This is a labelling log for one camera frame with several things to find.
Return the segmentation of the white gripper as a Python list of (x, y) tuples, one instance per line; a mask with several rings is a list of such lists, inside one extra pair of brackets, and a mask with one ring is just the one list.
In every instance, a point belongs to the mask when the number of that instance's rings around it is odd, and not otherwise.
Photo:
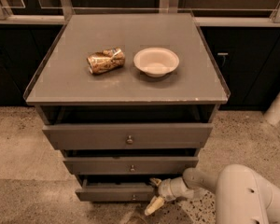
[(194, 190), (189, 189), (182, 177), (174, 179), (160, 180), (152, 177), (149, 183), (153, 187), (158, 187), (160, 196), (154, 196), (145, 210), (145, 215), (149, 216), (164, 206), (165, 202), (171, 202), (178, 198), (192, 199), (194, 197)]

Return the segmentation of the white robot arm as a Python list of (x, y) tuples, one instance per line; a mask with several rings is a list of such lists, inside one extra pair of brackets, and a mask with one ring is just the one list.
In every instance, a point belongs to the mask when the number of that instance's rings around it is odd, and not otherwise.
[(145, 210), (147, 216), (167, 202), (191, 199), (205, 189), (216, 196), (216, 224), (280, 224), (280, 188), (240, 164), (226, 166), (217, 176), (188, 168), (180, 177), (151, 182), (157, 195)]

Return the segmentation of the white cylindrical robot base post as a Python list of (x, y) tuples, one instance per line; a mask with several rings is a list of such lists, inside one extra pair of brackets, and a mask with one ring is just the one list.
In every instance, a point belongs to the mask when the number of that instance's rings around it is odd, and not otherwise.
[(272, 125), (276, 125), (280, 121), (280, 92), (264, 113), (264, 118)]

